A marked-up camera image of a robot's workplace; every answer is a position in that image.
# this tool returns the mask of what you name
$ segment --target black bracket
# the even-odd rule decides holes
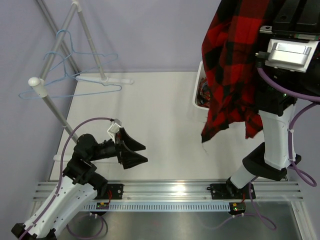
[[[242,200],[250,199],[249,196],[249,184],[245,185],[238,192],[235,192],[233,196],[230,194],[227,183],[213,183],[207,187],[207,190],[211,192],[212,200]],[[256,199],[256,192],[254,186],[251,184],[251,196],[252,199]]]
[[[121,200],[124,194],[124,185],[120,183],[108,183],[105,194],[102,196],[96,197],[95,200],[108,200],[109,191],[111,191],[112,193],[111,200]]]

